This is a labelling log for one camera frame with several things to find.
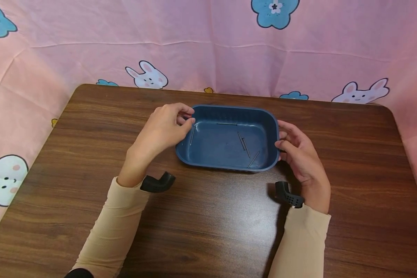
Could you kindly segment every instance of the blue plastic tray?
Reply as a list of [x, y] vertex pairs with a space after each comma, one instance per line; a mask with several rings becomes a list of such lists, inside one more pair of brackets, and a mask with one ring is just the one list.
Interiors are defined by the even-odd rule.
[[184, 163], [250, 172], [275, 166], [278, 122], [268, 111], [219, 105], [193, 108], [193, 129], [176, 145], [176, 154]]

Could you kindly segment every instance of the tray rim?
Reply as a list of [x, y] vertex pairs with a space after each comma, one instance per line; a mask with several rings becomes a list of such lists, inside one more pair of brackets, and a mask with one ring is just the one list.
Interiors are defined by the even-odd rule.
[[[265, 109], [256, 108], [256, 107], [231, 106], [231, 105], [208, 105], [208, 104], [198, 104], [198, 105], [192, 106], [193, 109], [196, 108], [196, 107], [218, 107], [218, 108], [234, 108], [234, 109], [247, 109], [247, 110], [263, 111], [263, 112], [269, 114], [272, 117], [273, 121], [275, 122], [275, 127], [276, 127], [276, 141], [278, 141], [280, 139], [278, 120], [275, 118], [275, 116], [273, 116], [273, 114], [271, 112], [269, 112]], [[278, 158], [279, 158], [279, 155], [277, 155], [276, 158], [275, 158], [275, 161], [273, 161], [273, 163], [270, 166], [268, 166], [266, 168], [262, 168], [262, 169], [250, 169], [250, 168], [243, 168], [243, 167], [206, 166], [206, 165], [203, 165], [203, 164], [193, 163], [193, 162], [190, 162], [188, 160], [185, 160], [179, 154], [178, 146], [182, 141], [177, 143], [176, 146], [175, 146], [176, 155], [177, 155], [177, 157], [179, 158], [180, 161], [182, 161], [183, 163], [185, 163], [187, 165], [191, 165], [191, 166], [204, 167], [204, 168], [209, 168], [209, 169], [235, 170], [235, 171], [245, 171], [245, 172], [258, 173], [258, 172], [265, 172], [267, 170], [272, 169], [276, 165], [276, 163], [278, 162]]]

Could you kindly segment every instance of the finger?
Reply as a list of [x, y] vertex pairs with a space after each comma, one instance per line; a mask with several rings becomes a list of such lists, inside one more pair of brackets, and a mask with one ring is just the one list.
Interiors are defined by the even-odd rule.
[[291, 155], [292, 157], [296, 156], [298, 154], [298, 152], [300, 151], [297, 147], [295, 147], [293, 144], [291, 144], [287, 140], [276, 141], [275, 146], [278, 147], [278, 149], [281, 149], [281, 150], [285, 151], [287, 154]]
[[286, 137], [287, 137], [287, 132], [280, 131], [280, 139], [286, 139]]
[[182, 116], [178, 115], [178, 117], [176, 117], [176, 122], [179, 125], [183, 125], [183, 124], [185, 124], [185, 119]]
[[182, 126], [179, 127], [179, 130], [182, 132], [182, 137], [185, 137], [187, 133], [191, 130], [193, 124], [195, 123], [195, 118], [190, 118], [183, 123]]
[[185, 112], [179, 112], [178, 115], [181, 115], [184, 119], [188, 119], [188, 118], [192, 117], [191, 114], [188, 114], [188, 113], [185, 113]]
[[279, 160], [286, 161], [287, 160], [287, 153], [280, 153]]
[[176, 111], [176, 113], [183, 112], [189, 114], [190, 116], [195, 113], [193, 108], [191, 108], [188, 105], [185, 105], [184, 103], [173, 103], [170, 106]]
[[296, 125], [287, 123], [282, 120], [278, 120], [278, 126], [285, 132], [287, 132], [292, 144], [299, 145], [302, 142], [311, 143], [309, 137], [302, 132]]

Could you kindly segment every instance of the bunny face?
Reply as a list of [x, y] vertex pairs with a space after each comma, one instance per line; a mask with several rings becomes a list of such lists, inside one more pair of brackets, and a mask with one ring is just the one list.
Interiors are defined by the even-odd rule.
[[357, 89], [357, 83], [350, 82], [343, 89], [343, 93], [336, 96], [332, 102], [348, 102], [348, 103], [369, 103], [380, 97], [384, 97], [389, 93], [389, 88], [385, 87], [388, 79], [380, 79], [375, 82], [369, 90], [362, 91]]
[[144, 73], [137, 73], [126, 67], [127, 73], [134, 78], [134, 84], [139, 88], [162, 89], [168, 84], [167, 77], [147, 61], [140, 61], [139, 66]]
[[10, 205], [26, 174], [28, 165], [17, 155], [0, 158], [0, 206]]

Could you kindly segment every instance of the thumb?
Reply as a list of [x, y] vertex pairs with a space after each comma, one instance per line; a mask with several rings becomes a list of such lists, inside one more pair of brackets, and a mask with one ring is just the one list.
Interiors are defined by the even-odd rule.
[[298, 147], [295, 147], [293, 144], [291, 144], [287, 140], [279, 140], [275, 142], [275, 147], [278, 147], [278, 149], [285, 151], [291, 156], [294, 156], [296, 153], [299, 152]]
[[188, 118], [185, 123], [179, 127], [179, 130], [182, 132], [183, 137], [191, 130], [193, 124], [195, 123], [195, 118]]

